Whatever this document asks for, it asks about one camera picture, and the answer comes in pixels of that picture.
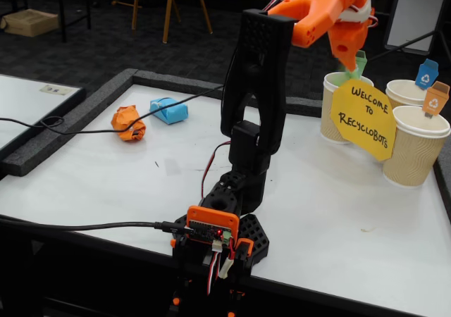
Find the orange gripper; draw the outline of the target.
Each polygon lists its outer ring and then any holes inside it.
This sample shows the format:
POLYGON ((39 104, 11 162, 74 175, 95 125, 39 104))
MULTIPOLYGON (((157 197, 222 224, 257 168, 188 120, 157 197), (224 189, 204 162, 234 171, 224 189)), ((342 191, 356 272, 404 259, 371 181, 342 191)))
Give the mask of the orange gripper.
POLYGON ((349 73, 363 73, 366 52, 363 47, 368 29, 376 25, 371 0, 357 0, 349 5, 328 31, 332 52, 349 73))

